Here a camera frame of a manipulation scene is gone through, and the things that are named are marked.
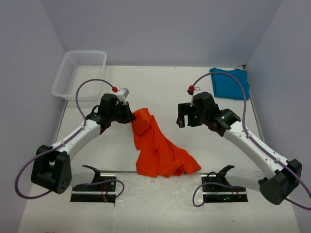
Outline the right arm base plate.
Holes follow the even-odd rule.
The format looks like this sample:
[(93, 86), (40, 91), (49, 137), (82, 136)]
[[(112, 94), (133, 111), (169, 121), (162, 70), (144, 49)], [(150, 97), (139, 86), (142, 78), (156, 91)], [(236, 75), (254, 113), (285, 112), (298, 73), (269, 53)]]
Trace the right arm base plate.
[(234, 189), (210, 184), (203, 186), (202, 191), (205, 203), (248, 202), (245, 188)]

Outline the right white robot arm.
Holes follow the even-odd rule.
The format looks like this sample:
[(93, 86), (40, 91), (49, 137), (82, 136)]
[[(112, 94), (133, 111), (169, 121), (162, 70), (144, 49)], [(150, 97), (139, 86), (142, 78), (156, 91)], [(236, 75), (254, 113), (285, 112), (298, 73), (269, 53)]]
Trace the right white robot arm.
[(237, 146), (261, 170), (264, 178), (255, 186), (274, 205), (281, 204), (302, 184), (302, 164), (289, 161), (258, 139), (246, 127), (245, 118), (237, 116), (230, 109), (219, 109), (208, 92), (191, 93), (188, 103), (178, 104), (177, 125), (197, 127), (206, 125), (212, 132)]

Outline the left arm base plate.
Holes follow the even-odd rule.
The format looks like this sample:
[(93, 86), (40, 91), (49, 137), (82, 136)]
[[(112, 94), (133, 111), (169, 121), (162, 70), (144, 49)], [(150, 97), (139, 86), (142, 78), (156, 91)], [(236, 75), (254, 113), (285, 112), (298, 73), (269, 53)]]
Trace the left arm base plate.
[(72, 188), (70, 202), (89, 202), (89, 203), (113, 203), (116, 202), (116, 182), (115, 174), (99, 175), (95, 183), (110, 182), (94, 186), (74, 186)]

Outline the orange t shirt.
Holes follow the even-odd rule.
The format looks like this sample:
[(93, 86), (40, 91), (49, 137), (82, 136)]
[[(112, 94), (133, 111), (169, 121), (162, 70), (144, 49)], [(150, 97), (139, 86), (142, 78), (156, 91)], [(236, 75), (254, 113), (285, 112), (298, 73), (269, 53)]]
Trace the orange t shirt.
[(136, 162), (139, 175), (167, 178), (201, 170), (201, 166), (186, 150), (165, 137), (147, 108), (134, 111), (134, 116), (136, 119), (132, 121), (132, 130), (135, 147), (140, 151)]

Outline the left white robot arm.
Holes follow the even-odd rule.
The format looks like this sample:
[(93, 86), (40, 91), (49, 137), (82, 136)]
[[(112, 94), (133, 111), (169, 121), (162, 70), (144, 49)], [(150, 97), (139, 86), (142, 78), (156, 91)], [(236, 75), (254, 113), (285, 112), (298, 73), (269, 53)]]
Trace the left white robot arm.
[(51, 146), (40, 146), (36, 152), (31, 182), (57, 194), (76, 185), (85, 186), (91, 191), (97, 190), (102, 184), (100, 171), (91, 166), (74, 170), (71, 161), (112, 122), (127, 124), (135, 119), (126, 100), (128, 94), (126, 88), (115, 94), (104, 94), (100, 104), (92, 109), (76, 130)]

